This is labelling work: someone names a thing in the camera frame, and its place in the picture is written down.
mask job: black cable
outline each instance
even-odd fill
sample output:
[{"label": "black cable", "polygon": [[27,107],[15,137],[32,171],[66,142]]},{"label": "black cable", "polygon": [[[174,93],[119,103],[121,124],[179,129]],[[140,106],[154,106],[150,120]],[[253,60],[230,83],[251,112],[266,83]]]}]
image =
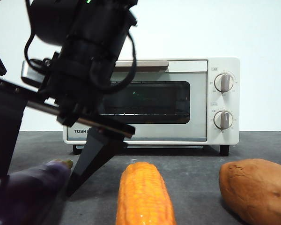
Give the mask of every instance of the black cable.
[{"label": "black cable", "polygon": [[32,23],[31,23],[31,15],[30,15],[30,0],[25,0],[25,3],[26,3],[26,9],[27,9],[27,14],[28,14],[28,18],[29,18],[29,23],[30,23],[30,30],[31,30],[31,33],[30,33],[30,37],[28,39],[28,41],[26,42],[26,45],[25,45],[25,48],[24,48],[24,56],[25,56],[25,59],[28,63],[28,65],[33,68],[35,71],[39,72],[39,73],[44,73],[45,70],[41,69],[41,68],[38,68],[38,67],[35,67],[34,65],[32,65],[31,63],[31,60],[28,58],[28,49],[29,49],[29,46],[31,44],[31,42],[33,41],[33,38],[34,36],[36,35],[35,34],[35,31],[32,27]]},{"label": "black cable", "polygon": [[124,80],[122,80],[121,82],[119,82],[117,85],[115,86],[109,86],[109,87],[102,87],[100,84],[98,84],[98,82],[92,77],[90,76],[90,80],[93,83],[93,85],[99,89],[102,93],[105,94],[111,94],[111,93],[115,93],[118,92],[122,89],[124,89],[128,84],[131,83],[131,81],[134,79],[135,74],[136,74],[136,68],[137,68],[137,64],[136,64],[136,51],[135,51],[135,45],[134,45],[134,41],[133,38],[131,36],[130,33],[128,33],[128,37],[130,38],[131,42],[132,42],[132,56],[133,56],[133,62],[130,68],[130,71],[128,73],[128,75],[125,77]]}]

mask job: oven handle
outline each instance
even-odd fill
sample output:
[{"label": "oven handle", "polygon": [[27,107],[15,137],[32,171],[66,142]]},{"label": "oven handle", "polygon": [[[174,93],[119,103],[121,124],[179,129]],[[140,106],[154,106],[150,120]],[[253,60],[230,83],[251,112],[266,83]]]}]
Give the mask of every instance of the oven handle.
[{"label": "oven handle", "polygon": [[[117,61],[114,72],[128,72],[132,61]],[[136,72],[164,72],[168,69],[169,62],[165,60],[157,61],[137,61]]]}]

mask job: oven knob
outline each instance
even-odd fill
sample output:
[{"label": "oven knob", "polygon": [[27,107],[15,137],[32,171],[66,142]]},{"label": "oven knob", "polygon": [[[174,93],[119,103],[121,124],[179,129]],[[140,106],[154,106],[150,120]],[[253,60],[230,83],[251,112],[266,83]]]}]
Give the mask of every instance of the oven knob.
[{"label": "oven knob", "polygon": [[227,73],[220,74],[216,77],[214,86],[218,91],[222,93],[227,92],[231,90],[233,86],[233,78],[230,74]]},{"label": "oven knob", "polygon": [[220,111],[214,116],[214,124],[221,130],[228,129],[232,121],[232,115],[227,111]]}]

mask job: corn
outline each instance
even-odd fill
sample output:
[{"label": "corn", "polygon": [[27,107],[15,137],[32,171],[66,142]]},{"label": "corn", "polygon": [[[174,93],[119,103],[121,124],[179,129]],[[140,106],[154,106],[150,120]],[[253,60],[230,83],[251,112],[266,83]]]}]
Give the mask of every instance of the corn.
[{"label": "corn", "polygon": [[131,164],[123,172],[116,225],[176,225],[170,196],[153,164]]}]

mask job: oven foot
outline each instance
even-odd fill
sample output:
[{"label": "oven foot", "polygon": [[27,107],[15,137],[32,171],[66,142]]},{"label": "oven foot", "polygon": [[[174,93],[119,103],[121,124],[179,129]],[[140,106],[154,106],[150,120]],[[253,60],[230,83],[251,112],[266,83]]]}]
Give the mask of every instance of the oven foot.
[{"label": "oven foot", "polygon": [[220,156],[228,156],[229,147],[230,145],[220,145]]},{"label": "oven foot", "polygon": [[73,154],[80,155],[83,148],[78,148],[78,145],[73,144]]}]

